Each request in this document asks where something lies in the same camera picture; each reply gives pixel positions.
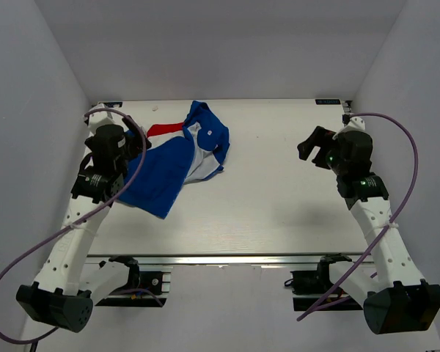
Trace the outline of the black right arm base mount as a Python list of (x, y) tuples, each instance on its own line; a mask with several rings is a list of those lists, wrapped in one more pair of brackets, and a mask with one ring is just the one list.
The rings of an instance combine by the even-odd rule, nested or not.
[[(323, 295), (333, 284), (329, 281), (329, 266), (338, 262), (352, 262), (343, 254), (328, 254), (320, 258), (316, 269), (291, 271), (291, 278), (284, 287), (291, 289), (293, 308), (296, 312), (307, 310), (315, 300)], [(338, 287), (322, 304), (344, 299), (340, 304), (325, 308), (324, 311), (358, 311), (362, 308), (341, 288)]]

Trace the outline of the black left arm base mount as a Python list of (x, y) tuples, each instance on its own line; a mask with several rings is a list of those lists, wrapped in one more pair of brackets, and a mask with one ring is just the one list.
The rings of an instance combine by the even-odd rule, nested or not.
[(140, 268), (134, 257), (113, 256), (99, 263), (100, 268), (106, 264), (122, 264), (128, 269), (127, 282), (114, 289), (107, 297), (100, 300), (99, 307), (159, 307), (167, 300), (170, 285), (170, 273), (158, 269)]

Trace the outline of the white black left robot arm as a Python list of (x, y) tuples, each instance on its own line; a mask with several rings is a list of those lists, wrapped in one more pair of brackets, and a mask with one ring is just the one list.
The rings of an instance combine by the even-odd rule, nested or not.
[(111, 257), (81, 276), (100, 225), (128, 187), (129, 162), (143, 159), (150, 146), (140, 127), (127, 118), (123, 122), (125, 127), (102, 125), (86, 139), (90, 152), (81, 162), (56, 243), (33, 283), (18, 288), (17, 302), (38, 323), (80, 332), (96, 304), (115, 291), (139, 287), (139, 264), (129, 256)]

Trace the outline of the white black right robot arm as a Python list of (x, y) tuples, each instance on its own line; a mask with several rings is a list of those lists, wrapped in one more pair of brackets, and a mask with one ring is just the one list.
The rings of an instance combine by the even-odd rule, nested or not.
[(391, 209), (382, 179), (370, 170), (372, 138), (363, 130), (318, 126), (297, 146), (299, 158), (307, 160), (314, 148), (313, 164), (336, 174), (338, 192), (368, 247), (356, 261), (321, 260), (316, 282), (325, 293), (298, 319), (326, 307), (328, 296), (341, 288), (363, 309), (374, 334), (428, 330), (440, 309), (440, 285), (428, 283), (410, 258), (395, 221), (398, 212)]

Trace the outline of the blue white red hooded jacket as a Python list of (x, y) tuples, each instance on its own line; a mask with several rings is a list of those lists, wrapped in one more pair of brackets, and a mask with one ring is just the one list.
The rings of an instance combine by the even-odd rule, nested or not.
[(147, 131), (151, 148), (129, 163), (125, 182), (135, 180), (118, 201), (164, 219), (186, 183), (204, 181), (223, 171), (230, 148), (229, 129), (205, 102), (191, 103), (182, 122), (154, 124)]

